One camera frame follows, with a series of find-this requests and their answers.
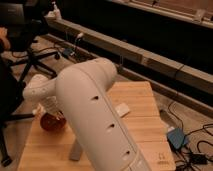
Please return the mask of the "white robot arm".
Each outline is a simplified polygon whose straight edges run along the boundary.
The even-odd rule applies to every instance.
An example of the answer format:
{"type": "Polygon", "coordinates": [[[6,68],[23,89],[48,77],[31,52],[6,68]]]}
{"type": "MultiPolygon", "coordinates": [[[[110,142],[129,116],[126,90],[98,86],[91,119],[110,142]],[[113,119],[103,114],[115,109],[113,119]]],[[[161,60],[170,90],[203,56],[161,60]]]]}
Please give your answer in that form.
{"type": "Polygon", "coordinates": [[[116,75],[110,60],[88,60],[64,68],[54,79],[34,76],[24,88],[24,97],[56,98],[95,171],[151,171],[108,98],[116,75]]]}

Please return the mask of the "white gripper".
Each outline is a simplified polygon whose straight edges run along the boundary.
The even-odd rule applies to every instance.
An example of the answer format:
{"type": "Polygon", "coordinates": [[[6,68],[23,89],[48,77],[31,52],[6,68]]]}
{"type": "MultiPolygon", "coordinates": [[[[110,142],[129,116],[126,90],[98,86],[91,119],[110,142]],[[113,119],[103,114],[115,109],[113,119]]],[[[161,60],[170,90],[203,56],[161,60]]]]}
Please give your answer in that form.
{"type": "Polygon", "coordinates": [[[63,118],[63,113],[58,108],[58,103],[55,96],[47,97],[42,101],[42,105],[46,112],[59,118],[63,118]]]}

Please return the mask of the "person's hand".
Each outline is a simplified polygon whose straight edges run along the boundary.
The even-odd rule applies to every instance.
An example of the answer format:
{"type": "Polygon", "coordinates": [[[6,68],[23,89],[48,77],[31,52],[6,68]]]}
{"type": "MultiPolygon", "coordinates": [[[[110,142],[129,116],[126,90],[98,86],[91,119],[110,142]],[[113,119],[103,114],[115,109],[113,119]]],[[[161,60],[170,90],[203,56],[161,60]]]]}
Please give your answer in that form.
{"type": "Polygon", "coordinates": [[[0,39],[3,41],[5,50],[9,50],[11,45],[7,39],[7,29],[4,27],[0,27],[0,39]]]}

